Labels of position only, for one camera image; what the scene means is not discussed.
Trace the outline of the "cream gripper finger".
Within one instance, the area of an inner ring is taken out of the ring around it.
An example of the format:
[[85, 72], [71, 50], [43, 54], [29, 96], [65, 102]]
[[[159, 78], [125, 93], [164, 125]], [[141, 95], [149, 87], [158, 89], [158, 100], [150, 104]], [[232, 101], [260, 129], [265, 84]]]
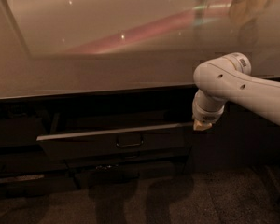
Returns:
[[194, 120], [193, 122], [193, 130], [194, 131], [205, 131], [212, 127], [211, 123], [201, 122], [198, 120]]

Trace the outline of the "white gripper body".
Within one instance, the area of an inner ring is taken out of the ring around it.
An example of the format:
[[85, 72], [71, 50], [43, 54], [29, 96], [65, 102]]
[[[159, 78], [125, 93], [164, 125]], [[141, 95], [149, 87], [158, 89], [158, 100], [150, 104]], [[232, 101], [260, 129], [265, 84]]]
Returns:
[[224, 112], [224, 106], [222, 105], [218, 110], [207, 111], [202, 108], [196, 101], [192, 104], [193, 118], [199, 122], [204, 123], [216, 123]]

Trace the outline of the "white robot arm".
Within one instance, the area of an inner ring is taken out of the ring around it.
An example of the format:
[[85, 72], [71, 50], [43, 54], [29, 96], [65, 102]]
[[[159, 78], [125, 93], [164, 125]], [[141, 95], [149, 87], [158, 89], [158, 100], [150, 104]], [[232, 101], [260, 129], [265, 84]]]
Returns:
[[242, 53], [231, 53], [199, 64], [193, 81], [193, 129], [210, 129], [227, 102], [236, 103], [280, 126], [280, 82], [251, 76], [251, 63]]

